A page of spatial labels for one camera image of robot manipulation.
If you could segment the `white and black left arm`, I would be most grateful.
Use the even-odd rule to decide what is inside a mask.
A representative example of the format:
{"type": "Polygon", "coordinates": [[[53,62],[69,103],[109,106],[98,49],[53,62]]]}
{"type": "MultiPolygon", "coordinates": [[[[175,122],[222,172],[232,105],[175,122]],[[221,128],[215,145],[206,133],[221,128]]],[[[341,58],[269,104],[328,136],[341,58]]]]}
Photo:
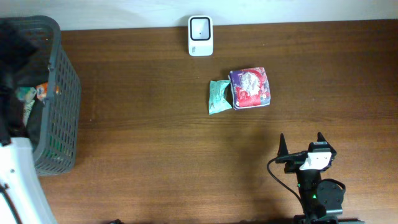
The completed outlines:
{"type": "Polygon", "coordinates": [[[1,223],[56,223],[34,167],[29,138],[10,128],[15,75],[37,47],[1,22],[1,223]]]}

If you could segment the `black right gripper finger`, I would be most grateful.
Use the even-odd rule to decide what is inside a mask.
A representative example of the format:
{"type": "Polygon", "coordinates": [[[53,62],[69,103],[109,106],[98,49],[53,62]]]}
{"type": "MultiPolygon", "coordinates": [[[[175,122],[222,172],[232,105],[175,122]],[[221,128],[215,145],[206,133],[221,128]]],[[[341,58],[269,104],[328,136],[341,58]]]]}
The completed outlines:
{"type": "Polygon", "coordinates": [[[281,133],[280,134],[280,139],[279,139],[279,149],[277,152],[277,157],[283,157],[283,156],[287,156],[289,154],[289,151],[287,149],[287,144],[285,141],[285,137],[284,134],[281,133]]]}
{"type": "Polygon", "coordinates": [[[325,137],[321,132],[317,133],[317,144],[324,144],[324,145],[328,144],[327,140],[325,139],[325,137]]]}

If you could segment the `mint green snack packet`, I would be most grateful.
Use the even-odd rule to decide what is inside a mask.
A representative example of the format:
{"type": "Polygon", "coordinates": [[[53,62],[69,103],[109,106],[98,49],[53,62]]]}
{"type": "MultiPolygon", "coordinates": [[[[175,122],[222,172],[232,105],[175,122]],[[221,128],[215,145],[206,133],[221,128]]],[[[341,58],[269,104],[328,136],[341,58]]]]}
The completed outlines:
{"type": "Polygon", "coordinates": [[[220,113],[232,108],[227,101],[227,88],[230,85],[229,80],[219,80],[210,82],[210,93],[208,101],[209,115],[220,113]]]}

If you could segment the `cream tube gold cap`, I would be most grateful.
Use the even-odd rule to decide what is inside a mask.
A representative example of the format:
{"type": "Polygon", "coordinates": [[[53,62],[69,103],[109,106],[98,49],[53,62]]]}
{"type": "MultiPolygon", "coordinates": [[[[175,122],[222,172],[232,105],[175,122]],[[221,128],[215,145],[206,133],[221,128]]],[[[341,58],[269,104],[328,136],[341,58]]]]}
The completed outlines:
{"type": "Polygon", "coordinates": [[[22,122],[26,126],[30,113],[32,111],[32,107],[35,103],[35,96],[37,94],[37,90],[34,87],[19,87],[16,90],[16,96],[19,101],[24,104],[23,112],[22,112],[22,122]]]}

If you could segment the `red purple tissue pack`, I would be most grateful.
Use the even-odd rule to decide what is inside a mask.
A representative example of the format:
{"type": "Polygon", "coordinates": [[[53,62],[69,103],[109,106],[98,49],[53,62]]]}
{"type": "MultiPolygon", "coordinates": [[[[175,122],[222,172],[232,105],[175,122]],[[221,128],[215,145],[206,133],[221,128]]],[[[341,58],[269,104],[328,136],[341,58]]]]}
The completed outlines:
{"type": "Polygon", "coordinates": [[[245,68],[230,71],[233,108],[243,110],[268,106],[271,91],[264,67],[245,68]]]}

